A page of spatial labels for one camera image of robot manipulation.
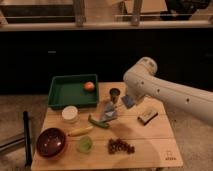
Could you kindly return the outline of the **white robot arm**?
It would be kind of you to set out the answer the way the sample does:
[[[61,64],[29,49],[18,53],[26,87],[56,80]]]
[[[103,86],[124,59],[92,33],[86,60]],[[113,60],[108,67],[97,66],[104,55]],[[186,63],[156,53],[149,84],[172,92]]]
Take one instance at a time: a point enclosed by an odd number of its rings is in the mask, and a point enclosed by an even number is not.
[[[157,63],[150,57],[137,61],[123,76],[126,94],[135,102],[150,95],[213,126],[213,92],[157,78],[157,69]]]

